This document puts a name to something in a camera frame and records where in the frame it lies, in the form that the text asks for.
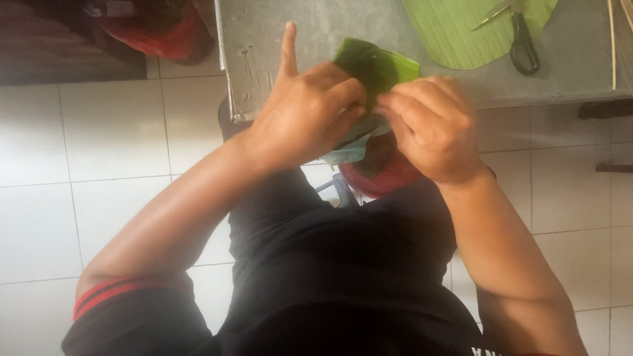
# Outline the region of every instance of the folded banana leaf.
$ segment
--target folded banana leaf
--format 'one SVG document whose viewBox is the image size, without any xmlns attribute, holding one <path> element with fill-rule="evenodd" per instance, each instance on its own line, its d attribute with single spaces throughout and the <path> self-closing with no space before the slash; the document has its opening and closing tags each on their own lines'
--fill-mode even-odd
<svg viewBox="0 0 633 356">
<path fill-rule="evenodd" d="M 510 52 L 514 41 L 510 9 L 471 31 L 501 0 L 402 0 L 429 56 L 452 69 L 475 69 Z M 533 39 L 558 0 L 522 0 Z"/>
<path fill-rule="evenodd" d="M 389 92 L 393 86 L 420 77 L 420 65 L 407 57 L 381 49 L 359 39 L 345 38 L 333 62 L 367 90 L 367 112 L 376 105 L 378 94 Z M 352 127 L 339 145 L 322 158 L 330 165 L 357 162 L 365 157 L 369 137 L 389 132 L 389 123 L 379 115 L 365 115 Z"/>
</svg>

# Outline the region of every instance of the gray counter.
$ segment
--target gray counter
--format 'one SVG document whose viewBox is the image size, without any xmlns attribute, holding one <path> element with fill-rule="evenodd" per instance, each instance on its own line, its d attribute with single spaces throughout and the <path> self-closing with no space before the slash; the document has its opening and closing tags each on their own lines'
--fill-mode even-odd
<svg viewBox="0 0 633 356">
<path fill-rule="evenodd" d="M 507 55 L 476 70 L 438 65 L 427 55 L 400 0 L 216 0 L 215 6 L 237 120 L 254 119 L 270 94 L 288 20 L 298 27 L 299 71 L 331 60 L 344 37 L 356 37 L 416 60 L 423 76 L 456 77 L 478 107 L 631 94 L 622 73 L 618 88 L 611 88 L 609 17 L 602 0 L 559 1 L 534 39 L 541 70 L 532 77 L 520 75 Z"/>
</svg>

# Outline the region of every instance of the hand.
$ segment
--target hand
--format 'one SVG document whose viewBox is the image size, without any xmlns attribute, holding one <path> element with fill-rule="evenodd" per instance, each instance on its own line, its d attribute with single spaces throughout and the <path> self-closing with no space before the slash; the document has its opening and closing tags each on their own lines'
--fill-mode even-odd
<svg viewBox="0 0 633 356">
<path fill-rule="evenodd" d="M 362 84 L 331 62 L 299 74 L 294 53 L 297 29 L 286 24 L 279 74 L 244 145 L 267 169 L 298 167 L 331 151 L 365 113 Z"/>
<path fill-rule="evenodd" d="M 394 86 L 374 112 L 388 119 L 398 149 L 436 184 L 469 183 L 487 172 L 475 145 L 475 109 L 453 78 Z"/>
</svg>

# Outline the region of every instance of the sleeve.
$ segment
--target sleeve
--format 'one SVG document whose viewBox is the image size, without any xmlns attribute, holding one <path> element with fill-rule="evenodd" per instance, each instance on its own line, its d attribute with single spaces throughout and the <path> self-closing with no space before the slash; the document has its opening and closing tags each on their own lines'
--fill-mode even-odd
<svg viewBox="0 0 633 356">
<path fill-rule="evenodd" d="M 67 356 L 186 355 L 211 340 L 186 275 L 123 277 L 86 292 L 61 344 Z"/>
</svg>

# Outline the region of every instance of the scissor blade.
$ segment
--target scissor blade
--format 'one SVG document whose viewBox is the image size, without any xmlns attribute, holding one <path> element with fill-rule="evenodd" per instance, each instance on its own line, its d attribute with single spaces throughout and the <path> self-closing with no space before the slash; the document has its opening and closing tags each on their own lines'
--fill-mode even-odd
<svg viewBox="0 0 633 356">
<path fill-rule="evenodd" d="M 503 10 L 505 10 L 505 9 L 509 8 L 510 6 L 512 6 L 512 4 L 514 4 L 517 1 L 523 1 L 523 0 L 503 0 L 503 1 L 501 1 L 497 6 L 494 7 L 494 9 L 490 10 L 490 12 L 488 12 L 486 14 L 486 17 L 484 17 L 484 19 L 477 26 L 475 26 L 471 31 L 477 30 L 479 27 L 481 27 L 481 25 L 483 25 L 486 22 L 492 20 L 495 16 L 500 14 Z"/>
</svg>

